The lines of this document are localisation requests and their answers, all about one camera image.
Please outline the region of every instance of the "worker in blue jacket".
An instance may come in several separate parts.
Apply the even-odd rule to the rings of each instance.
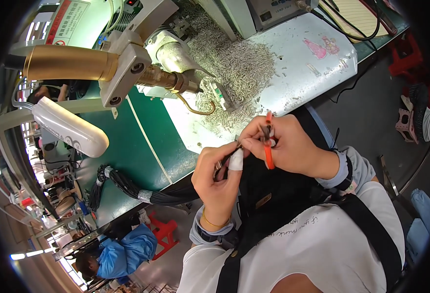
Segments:
[[[142,224],[121,240],[103,241],[98,257],[87,252],[78,253],[75,264],[85,280],[119,278],[135,272],[142,262],[153,259],[156,244],[156,237]]]

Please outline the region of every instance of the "gold bracelet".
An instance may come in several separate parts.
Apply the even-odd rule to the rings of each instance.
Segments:
[[[228,225],[228,224],[231,222],[231,215],[230,215],[230,218],[228,219],[228,221],[226,221],[226,223],[225,223],[225,224],[223,224],[223,225],[221,225],[221,226],[214,225],[214,224],[210,223],[210,222],[207,220],[207,218],[205,217],[205,207],[204,207],[204,209],[202,210],[202,218],[204,218],[204,220],[205,220],[208,224],[212,225],[213,227],[217,227],[217,228],[223,228],[224,226]]]

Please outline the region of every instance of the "orange-handled pliers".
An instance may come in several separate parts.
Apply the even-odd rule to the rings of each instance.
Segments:
[[[265,162],[267,164],[267,168],[269,170],[272,170],[275,168],[275,164],[273,163],[273,157],[272,157],[272,150],[271,145],[272,142],[270,139],[275,139],[274,136],[270,136],[270,133],[273,131],[273,125],[271,124],[272,121],[272,112],[267,112],[267,116],[265,117],[265,126],[260,126],[263,136],[260,138],[260,141],[264,143],[264,150],[265,150]]]

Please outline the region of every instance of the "black apron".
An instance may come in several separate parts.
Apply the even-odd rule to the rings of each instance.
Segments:
[[[305,107],[296,109],[293,114],[314,144],[322,149],[329,149],[320,129]],[[237,293],[241,258],[263,238],[289,223],[306,209],[323,203],[331,194],[314,178],[279,168],[267,170],[264,161],[253,155],[244,160],[239,189],[242,221],[238,229],[240,241],[221,269],[217,293]],[[391,237],[358,197],[346,195],[334,203],[350,216],[370,241],[382,262],[387,290],[390,290],[401,272],[399,251]]]

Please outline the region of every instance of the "lined paper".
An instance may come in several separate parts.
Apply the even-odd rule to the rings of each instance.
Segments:
[[[345,21],[343,21],[334,11],[332,11],[323,2],[325,0],[320,0],[319,5],[323,8],[328,15],[339,25],[339,27],[346,33],[363,38],[363,35],[357,32],[354,28],[349,26]],[[340,9],[340,15],[342,15],[346,20],[351,22],[360,31],[362,31],[367,37],[371,36],[376,29],[377,18],[374,14],[366,7],[360,0],[334,0],[335,4]],[[376,37],[386,36],[389,33],[381,25]]]

